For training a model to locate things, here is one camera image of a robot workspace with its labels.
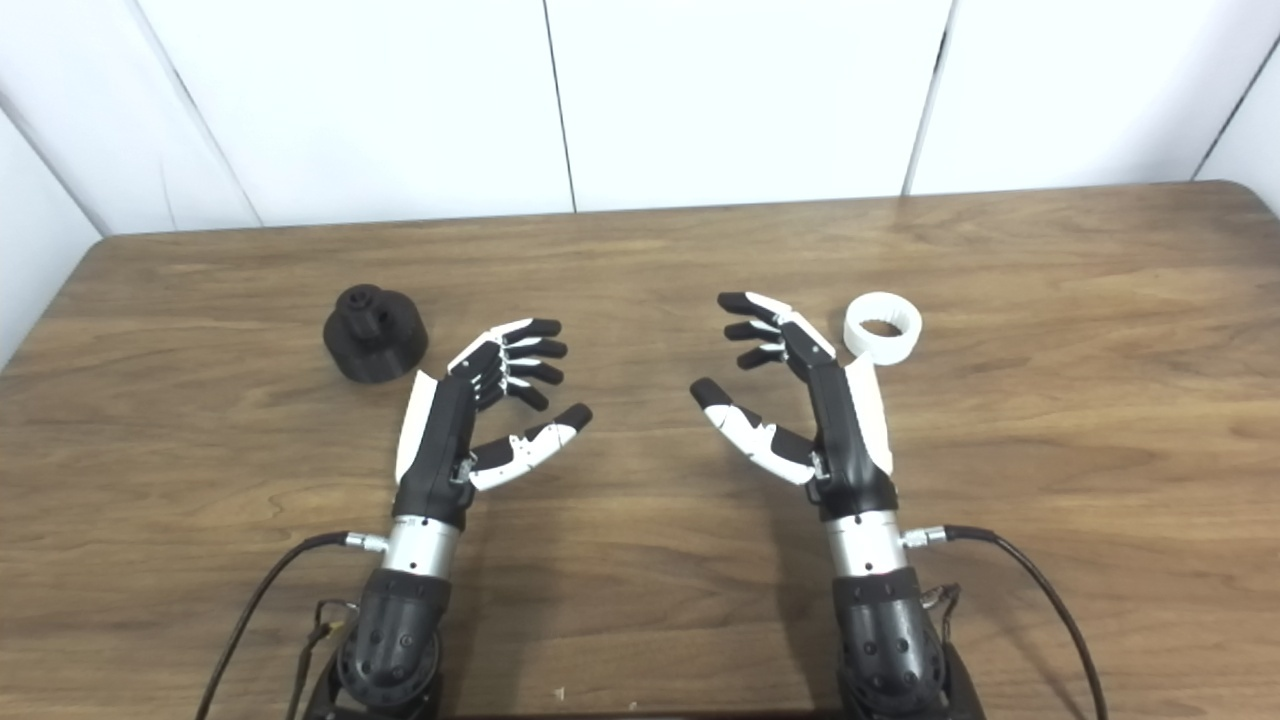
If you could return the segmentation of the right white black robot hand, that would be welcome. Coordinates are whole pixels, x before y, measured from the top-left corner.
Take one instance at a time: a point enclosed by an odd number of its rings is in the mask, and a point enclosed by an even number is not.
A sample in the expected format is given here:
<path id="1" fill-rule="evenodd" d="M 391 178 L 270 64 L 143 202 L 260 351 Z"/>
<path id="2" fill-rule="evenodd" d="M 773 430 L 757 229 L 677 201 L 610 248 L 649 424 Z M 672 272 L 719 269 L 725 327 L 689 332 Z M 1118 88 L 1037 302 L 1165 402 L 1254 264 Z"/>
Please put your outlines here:
<path id="1" fill-rule="evenodd" d="M 897 510 L 892 452 L 873 365 L 841 365 L 835 346 L 780 300 L 733 291 L 718 293 L 717 302 L 744 318 L 724 328 L 727 340 L 759 343 L 739 356 L 739 368 L 780 363 L 804 383 L 815 437 L 764 421 L 713 379 L 701 378 L 690 393 L 709 423 L 751 462 L 801 486 L 822 521 Z"/>

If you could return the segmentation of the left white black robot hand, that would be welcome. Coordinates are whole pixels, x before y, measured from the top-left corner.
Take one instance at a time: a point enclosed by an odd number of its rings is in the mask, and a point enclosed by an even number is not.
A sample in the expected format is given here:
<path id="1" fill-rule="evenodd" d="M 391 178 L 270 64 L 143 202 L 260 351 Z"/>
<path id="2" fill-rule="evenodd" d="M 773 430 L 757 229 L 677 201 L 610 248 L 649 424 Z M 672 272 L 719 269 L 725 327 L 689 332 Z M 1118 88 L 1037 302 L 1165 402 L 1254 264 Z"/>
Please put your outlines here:
<path id="1" fill-rule="evenodd" d="M 530 473 L 582 432 L 593 411 L 575 404 L 522 433 L 474 443 L 479 414 L 503 398 L 548 409 L 535 383 L 563 382 L 563 372 L 549 364 L 568 352 L 561 332 L 554 319 L 508 322 L 481 332 L 440 378 L 417 373 L 396 456 L 394 518 L 465 530 L 476 495 Z"/>

